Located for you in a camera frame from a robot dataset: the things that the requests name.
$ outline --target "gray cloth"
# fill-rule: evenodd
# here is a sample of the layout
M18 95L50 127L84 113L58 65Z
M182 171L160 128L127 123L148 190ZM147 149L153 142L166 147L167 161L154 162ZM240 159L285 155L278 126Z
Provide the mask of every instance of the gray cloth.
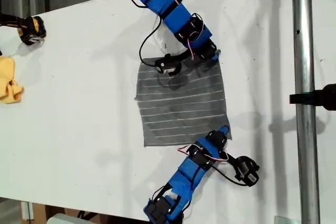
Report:
M141 64L136 90L144 146L194 143L212 130L229 126L219 63L208 66L185 60L174 77Z

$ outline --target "red and white wire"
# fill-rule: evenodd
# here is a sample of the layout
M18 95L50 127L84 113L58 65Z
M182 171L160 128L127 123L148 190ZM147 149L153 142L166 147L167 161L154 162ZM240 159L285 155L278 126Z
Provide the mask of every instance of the red and white wire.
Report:
M199 150L202 150L202 149L203 149L203 148L199 147L199 146L196 145L196 144L190 144L190 145L188 144L188 145L185 145L185 146L182 146L182 147L178 148L177 151L179 151L179 152L181 152L181 153L183 153L183 154L189 156L189 154L188 154L187 152L183 151L183 149L185 149L185 148L187 148L187 147L189 147L189 146L191 146L191 145L196 146ZM212 160L214 160L214 161L218 161L218 162L226 162L226 161L229 160L229 157L228 157L228 155L227 155L226 150L223 150L223 151L225 152L225 154L226 154L226 156L227 156L227 159L214 158L214 157L211 157L211 156L206 155L206 154L204 154L204 156L206 156L206 157L208 157L208 158L210 158L210 159L212 159Z
M189 37L191 37L194 33L198 33L198 34L199 34L198 37L197 37L196 39L194 39L192 42L198 40L198 38L200 37L200 35L202 34L202 32L203 32L203 30L204 30L204 21L203 21L202 17L201 17L199 14L197 14L197 13L194 13L193 15L198 16L198 18L202 21L202 30L201 30L200 32L198 32L198 31L193 31L193 32L189 35ZM193 49L191 48L191 44L190 44L190 40L189 40L189 38L188 38L187 42L188 42L188 47L189 47L189 50L190 50L190 53L191 53L191 60L194 60L194 59L195 59L195 54L194 54L194 52L193 52Z

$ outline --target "cable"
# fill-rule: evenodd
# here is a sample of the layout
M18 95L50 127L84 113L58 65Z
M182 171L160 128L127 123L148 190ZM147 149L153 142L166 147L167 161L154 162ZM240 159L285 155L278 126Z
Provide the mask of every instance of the cable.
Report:
M163 187L164 187L164 186L161 186L158 190L156 190L156 191L153 193L152 201L154 200L154 195L155 195L158 191L160 191Z
M31 219L30 219L30 207L29 207L29 202L27 202L27 206L28 206L28 218L29 218L29 224L32 224Z
M203 148L200 148L200 147L199 147L198 145L196 145L196 144L191 144L191 145L196 146L200 151L203 150ZM183 153L183 154L189 156L189 154L188 154L187 152L183 151L183 149L185 149L186 147L189 147L189 146L191 146L191 145L185 145L185 146L182 146L182 147L178 148L177 151L179 151L179 152L181 152L181 153ZM209 156L209 155L207 155L207 154L204 154L204 156L206 156L206 157L208 157L208 158L210 158L210 159L212 159L212 160L214 160L214 161L218 161L218 162L226 162L226 161L229 160L229 156L227 155L226 150L223 150L223 151L225 152L225 154L226 154L226 156L227 156L227 159L214 158L214 157L211 157L211 156Z
M143 43L141 44L140 46L140 49L139 49L139 57L140 57L140 60L143 64L145 64L146 66L149 66L149 67L155 67L155 65L152 65L152 64L148 64L146 62L144 62L144 60L142 59L142 56L141 56L141 50L142 50L142 47L143 45L146 43L146 41L158 30L158 28L161 26L161 23L162 23L162 18L160 18L160 22L159 24L157 25L157 27L146 37L146 39L143 41Z
M96 212L90 212L82 217L82 220L91 220L94 216L98 215Z
M218 171L219 174L221 174L221 175L222 175L224 178L226 178L228 181L230 181L230 182L236 184L237 186L247 186L246 184L241 184L241 183L235 182L234 180L230 179L230 178L227 177L224 173L222 173L217 167L215 167L215 166L213 166L213 165L211 165L211 167L212 167L213 169L215 169L216 171Z
M193 13L191 16L197 16L201 21L202 21L202 29L201 29L201 31L194 31L194 32L192 32L190 35L189 35L189 37L191 37L194 33L198 33L198 37L196 38L196 39L194 39L194 40L192 40L192 41L190 41L189 40L189 38L187 39L187 42L188 42L188 46L189 46L189 49L190 49L190 52L191 52L191 60L194 60L195 59L195 55L194 55L194 52L193 52L193 50L192 50L192 48L191 48L191 44L190 44L190 42L194 42L194 41L196 41L196 40L198 40L198 38L200 37L200 35L202 34L202 32L204 31L204 21L203 21L203 18L200 16L200 14L198 14L198 13Z
M131 1L132 1L133 4L134 4L136 7L138 7L138 8L145 8L145 9L148 9L148 7L145 6L145 5L138 5L134 0L131 0Z
M79 211L78 212L78 215L77 215L77 218L82 218L84 216L85 212L84 211Z

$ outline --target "yellow towel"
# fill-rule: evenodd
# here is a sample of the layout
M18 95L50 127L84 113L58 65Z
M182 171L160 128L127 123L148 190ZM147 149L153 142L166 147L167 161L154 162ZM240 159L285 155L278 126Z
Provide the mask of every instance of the yellow towel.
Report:
M15 61L0 56L0 101L13 103L21 100L24 88L14 80Z

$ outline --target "white table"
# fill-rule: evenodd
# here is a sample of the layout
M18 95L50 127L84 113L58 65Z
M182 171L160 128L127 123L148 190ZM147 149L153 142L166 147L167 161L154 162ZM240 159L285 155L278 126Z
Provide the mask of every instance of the white table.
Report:
M261 166L260 182L237 187L209 172L184 223L270 224L300 218L291 0L184 0L222 50L233 141L228 151ZM336 0L313 0L316 87L335 82ZM23 46L0 30L16 60L21 103L0 105L0 197L146 220L147 199L185 158L143 147L134 100L139 45L155 15L130 0L95 0L41 15L48 37ZM143 55L177 51L161 27ZM336 116L318 108L322 223L334 223Z

